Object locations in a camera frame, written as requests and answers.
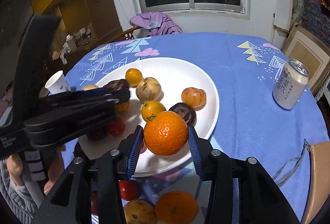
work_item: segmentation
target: orange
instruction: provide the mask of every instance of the orange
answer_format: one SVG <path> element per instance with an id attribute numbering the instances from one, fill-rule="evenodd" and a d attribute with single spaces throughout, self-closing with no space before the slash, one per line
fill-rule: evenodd
<path id="1" fill-rule="evenodd" d="M 166 108 L 162 103 L 150 100 L 142 105 L 141 115 L 146 122 L 151 122 L 159 113 L 165 110 Z"/>
<path id="2" fill-rule="evenodd" d="M 184 119 L 172 111 L 159 113 L 144 128 L 147 148 L 156 155 L 176 154 L 188 140 L 188 127 Z"/>
<path id="3" fill-rule="evenodd" d="M 130 68 L 126 71 L 125 79 L 128 81 L 131 87 L 136 87 L 143 79 L 141 71 L 136 68 Z"/>
<path id="4" fill-rule="evenodd" d="M 98 87 L 94 84 L 89 84 L 89 85 L 86 85 L 84 88 L 83 88 L 83 91 L 88 91 L 88 90 L 93 90 L 93 89 L 97 89 Z"/>
<path id="5" fill-rule="evenodd" d="M 129 109 L 129 100 L 127 102 L 116 105 L 117 112 L 127 112 Z"/>
<path id="6" fill-rule="evenodd" d="M 155 206 L 157 219 L 165 224 L 190 224 L 198 211 L 199 206 L 195 198 L 181 191 L 166 193 Z"/>

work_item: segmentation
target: white plate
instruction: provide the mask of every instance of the white plate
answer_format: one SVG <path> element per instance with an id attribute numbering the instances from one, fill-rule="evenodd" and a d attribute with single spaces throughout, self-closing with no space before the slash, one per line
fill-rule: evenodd
<path id="1" fill-rule="evenodd" d="M 135 61 L 122 66 L 103 77 L 96 85 L 102 87 L 115 79 L 125 78 L 129 68 L 139 69 L 143 77 L 156 78 L 164 93 L 160 101 L 168 110 L 181 101 L 181 93 L 187 87 L 203 89 L 206 92 L 206 105 L 196 111 L 195 129 L 199 137 L 208 139 L 216 125 L 219 115 L 219 95 L 212 79 L 204 70 L 192 63 L 175 58 L 155 57 Z M 85 135 L 79 138 L 81 148 L 88 158 L 101 157 L 107 151 L 118 147 L 120 141 L 133 133 L 136 125 L 144 127 L 146 122 L 141 116 L 142 103 L 136 97 L 135 89 L 131 88 L 129 112 L 123 115 L 126 129 L 121 136 L 107 136 L 100 141 L 91 141 Z M 188 143 L 181 151 L 172 156 L 157 156 L 148 149 L 140 154 L 136 166 L 135 177 L 162 173 L 175 168 L 191 157 Z"/>

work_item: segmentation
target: chair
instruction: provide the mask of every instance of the chair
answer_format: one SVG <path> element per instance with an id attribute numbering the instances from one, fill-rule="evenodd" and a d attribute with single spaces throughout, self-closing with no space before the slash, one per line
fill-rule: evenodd
<path id="1" fill-rule="evenodd" d="M 114 37 L 111 37 L 111 32 L 104 35 L 103 37 L 101 37 L 97 42 L 95 42 L 90 50 L 94 50 L 95 48 L 103 45 L 103 44 L 108 44 L 114 41 L 121 41 L 121 40 L 133 40 L 134 36 L 133 36 L 133 32 L 135 30 L 141 29 L 141 27 L 136 26 L 136 27 L 132 27 L 128 30 L 125 30 L 117 35 L 115 35 Z"/>

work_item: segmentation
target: screw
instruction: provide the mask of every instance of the screw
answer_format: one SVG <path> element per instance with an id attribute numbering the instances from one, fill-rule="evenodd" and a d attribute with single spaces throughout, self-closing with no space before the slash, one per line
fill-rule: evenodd
<path id="1" fill-rule="evenodd" d="M 252 165 L 255 165 L 255 164 L 257 163 L 257 159 L 256 159 L 256 158 L 253 158 L 253 157 L 248 158 L 247 161 L 248 161 L 250 164 L 252 164 Z"/>
<path id="2" fill-rule="evenodd" d="M 119 150 L 118 149 L 112 149 L 111 151 L 110 151 L 110 155 L 111 156 L 117 156 L 119 154 Z"/>
<path id="3" fill-rule="evenodd" d="M 73 160 L 73 162 L 76 164 L 76 165 L 78 165 L 78 164 L 80 164 L 80 163 L 82 163 L 82 157 L 77 157 L 77 158 L 75 158 L 74 160 Z"/>
<path id="4" fill-rule="evenodd" d="M 219 156 L 221 154 L 221 151 L 219 151 L 218 149 L 213 149 L 211 151 L 211 154 L 216 157 L 216 156 Z"/>

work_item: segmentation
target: white paper cup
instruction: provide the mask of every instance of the white paper cup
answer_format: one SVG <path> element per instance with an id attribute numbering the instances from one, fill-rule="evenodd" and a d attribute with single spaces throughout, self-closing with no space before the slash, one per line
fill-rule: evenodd
<path id="1" fill-rule="evenodd" d="M 64 77 L 63 70 L 57 71 L 51 76 L 46 82 L 45 88 L 48 89 L 51 94 L 71 91 L 71 88 Z"/>

